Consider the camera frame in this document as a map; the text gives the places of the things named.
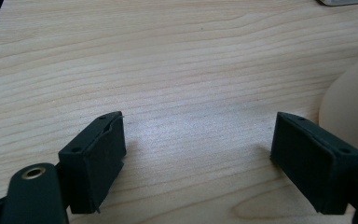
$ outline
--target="wooden table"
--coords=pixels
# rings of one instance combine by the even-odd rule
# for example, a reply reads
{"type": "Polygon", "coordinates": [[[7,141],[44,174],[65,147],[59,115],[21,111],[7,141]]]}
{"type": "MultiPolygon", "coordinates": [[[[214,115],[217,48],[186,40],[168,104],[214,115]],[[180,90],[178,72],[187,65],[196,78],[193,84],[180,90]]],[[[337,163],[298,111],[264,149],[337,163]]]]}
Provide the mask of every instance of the wooden table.
{"type": "Polygon", "coordinates": [[[123,111],[128,155],[71,223],[351,223],[269,160],[277,111],[317,121],[358,61],[358,6],[314,0],[6,0],[0,198],[10,177],[123,111]]]}

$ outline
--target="small hole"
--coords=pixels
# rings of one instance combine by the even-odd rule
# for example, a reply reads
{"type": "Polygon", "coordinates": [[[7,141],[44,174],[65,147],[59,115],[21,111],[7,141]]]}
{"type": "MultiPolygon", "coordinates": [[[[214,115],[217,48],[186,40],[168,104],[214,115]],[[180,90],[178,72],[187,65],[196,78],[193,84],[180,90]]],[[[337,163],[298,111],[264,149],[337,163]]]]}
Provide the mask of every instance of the small hole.
{"type": "Polygon", "coordinates": [[[81,147],[74,147],[72,148],[72,152],[78,152],[81,150],[81,147]]]}
{"type": "Polygon", "coordinates": [[[23,179],[34,179],[41,176],[43,173],[46,172],[44,167],[36,167],[31,170],[28,170],[22,174],[23,179]]]}
{"type": "Polygon", "coordinates": [[[33,176],[36,176],[36,175],[40,175],[40,173],[42,173],[41,170],[37,169],[37,170],[32,170],[30,172],[28,172],[27,176],[28,177],[33,177],[33,176]]]}
{"type": "Polygon", "coordinates": [[[340,148],[339,150],[343,153],[351,153],[351,151],[347,148],[340,148]]]}

